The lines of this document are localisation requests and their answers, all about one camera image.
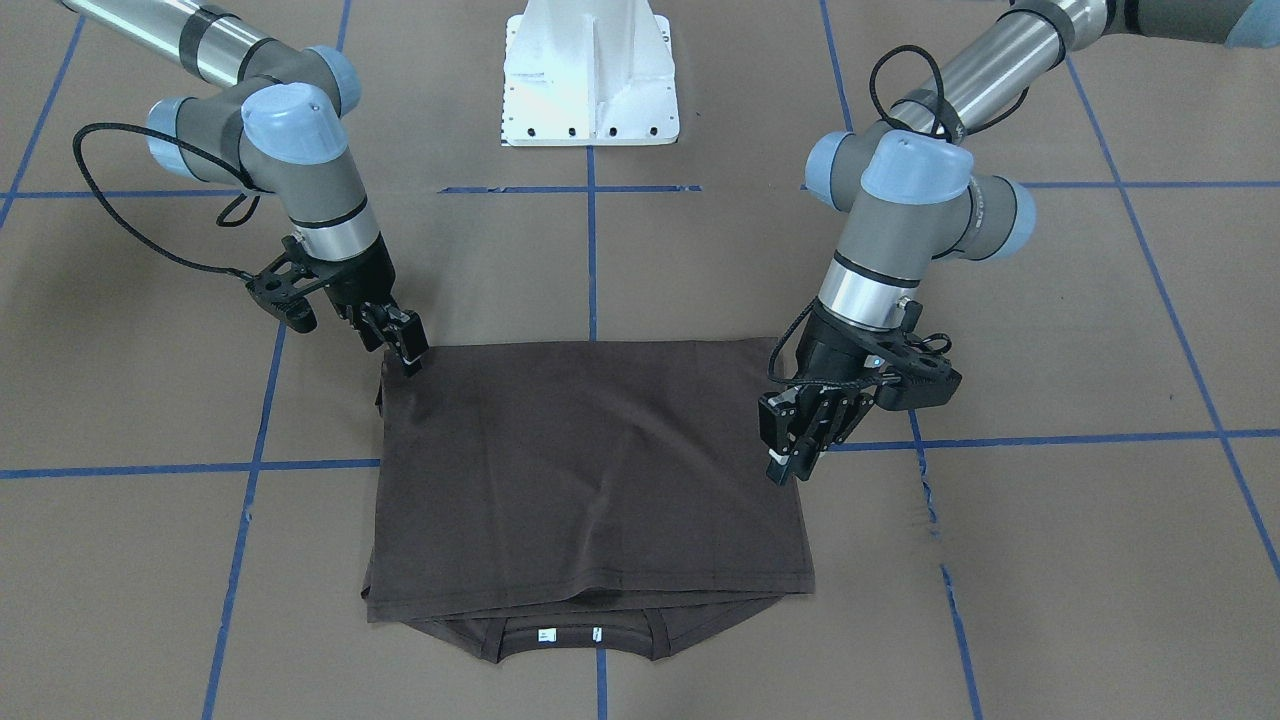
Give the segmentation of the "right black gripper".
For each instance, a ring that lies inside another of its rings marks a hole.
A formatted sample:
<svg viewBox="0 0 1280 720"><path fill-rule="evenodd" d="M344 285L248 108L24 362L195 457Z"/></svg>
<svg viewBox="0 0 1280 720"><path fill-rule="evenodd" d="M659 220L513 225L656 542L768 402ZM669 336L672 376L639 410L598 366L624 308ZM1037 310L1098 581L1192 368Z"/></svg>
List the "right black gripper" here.
<svg viewBox="0 0 1280 720"><path fill-rule="evenodd" d="M420 315L399 310L392 296L396 269L384 238L378 236L362 252L332 263L338 265L338 273L325 293L339 318L358 332L366 351L388 343L404 377L416 374L430 345Z"/></svg>

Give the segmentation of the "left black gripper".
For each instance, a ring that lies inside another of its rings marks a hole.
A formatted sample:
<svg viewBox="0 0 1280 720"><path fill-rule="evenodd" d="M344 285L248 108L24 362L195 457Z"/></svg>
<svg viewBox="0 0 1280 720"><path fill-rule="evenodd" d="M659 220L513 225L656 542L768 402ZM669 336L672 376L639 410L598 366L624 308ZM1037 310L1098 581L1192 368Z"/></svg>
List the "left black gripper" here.
<svg viewBox="0 0 1280 720"><path fill-rule="evenodd" d="M873 404L906 409L902 328L867 331L813 300L799 322L795 387L759 397L760 438L769 451L765 477L777 486L809 480L820 455L842 443Z"/></svg>

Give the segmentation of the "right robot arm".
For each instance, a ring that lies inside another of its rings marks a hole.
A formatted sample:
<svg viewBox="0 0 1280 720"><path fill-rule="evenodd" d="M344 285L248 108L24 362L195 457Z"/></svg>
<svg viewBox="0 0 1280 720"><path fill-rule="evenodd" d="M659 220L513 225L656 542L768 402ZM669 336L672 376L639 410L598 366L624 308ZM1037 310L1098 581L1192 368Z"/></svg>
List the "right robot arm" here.
<svg viewBox="0 0 1280 720"><path fill-rule="evenodd" d="M280 200L284 251L257 273L227 268L255 302L298 333L314 331L321 290L369 351L388 347L406 375L429 343L420 316L393 299L396 269L349 150L343 118L362 96L337 49L294 49L205 1L69 1L67 8L218 86L165 97L140 133L166 170Z"/></svg>

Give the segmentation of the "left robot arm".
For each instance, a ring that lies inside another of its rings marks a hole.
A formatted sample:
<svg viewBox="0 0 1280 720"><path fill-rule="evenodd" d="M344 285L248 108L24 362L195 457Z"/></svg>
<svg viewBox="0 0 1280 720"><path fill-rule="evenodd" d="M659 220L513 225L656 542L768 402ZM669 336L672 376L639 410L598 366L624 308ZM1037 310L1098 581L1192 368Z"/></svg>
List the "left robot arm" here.
<svg viewBox="0 0 1280 720"><path fill-rule="evenodd" d="M1020 250L1036 227L1021 184L978 176L964 141L1010 115L1033 82L1106 35L1226 47L1275 47L1275 1L1012 1L931 79L891 105L874 101L865 132L813 147L806 188L847 223L817 296L791 325L797 370L759 401L777 486L806 480L873 409L938 407L961 374L950 338L920 336L928 265L988 261Z"/></svg>

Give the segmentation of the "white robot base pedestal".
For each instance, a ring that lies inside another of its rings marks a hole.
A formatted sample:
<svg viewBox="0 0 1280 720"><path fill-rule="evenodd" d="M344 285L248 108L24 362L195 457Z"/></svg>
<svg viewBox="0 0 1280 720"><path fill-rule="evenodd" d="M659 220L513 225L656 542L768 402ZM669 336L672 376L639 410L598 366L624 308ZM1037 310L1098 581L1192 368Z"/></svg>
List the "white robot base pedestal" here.
<svg viewBox="0 0 1280 720"><path fill-rule="evenodd" d="M677 142L672 31L650 3L530 1L504 41L503 145Z"/></svg>

